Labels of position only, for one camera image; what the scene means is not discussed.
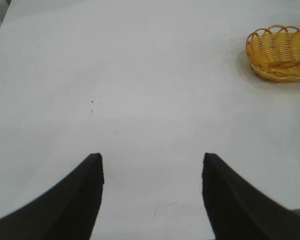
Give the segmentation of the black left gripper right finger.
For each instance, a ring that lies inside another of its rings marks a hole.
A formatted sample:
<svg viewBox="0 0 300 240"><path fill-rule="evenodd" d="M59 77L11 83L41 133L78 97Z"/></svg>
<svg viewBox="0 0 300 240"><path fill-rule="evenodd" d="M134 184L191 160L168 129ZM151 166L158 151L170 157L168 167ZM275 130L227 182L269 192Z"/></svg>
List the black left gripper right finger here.
<svg viewBox="0 0 300 240"><path fill-rule="evenodd" d="M202 198L217 240L300 240L300 209L289 210L206 153Z"/></svg>

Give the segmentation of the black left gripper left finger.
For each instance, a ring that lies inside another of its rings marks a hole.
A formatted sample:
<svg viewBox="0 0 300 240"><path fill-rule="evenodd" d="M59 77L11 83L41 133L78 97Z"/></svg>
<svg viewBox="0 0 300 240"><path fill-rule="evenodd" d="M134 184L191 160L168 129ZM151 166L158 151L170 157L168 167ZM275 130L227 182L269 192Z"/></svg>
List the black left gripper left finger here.
<svg viewBox="0 0 300 240"><path fill-rule="evenodd" d="M104 183L102 155L92 153L51 189L0 218L0 240L89 240Z"/></svg>

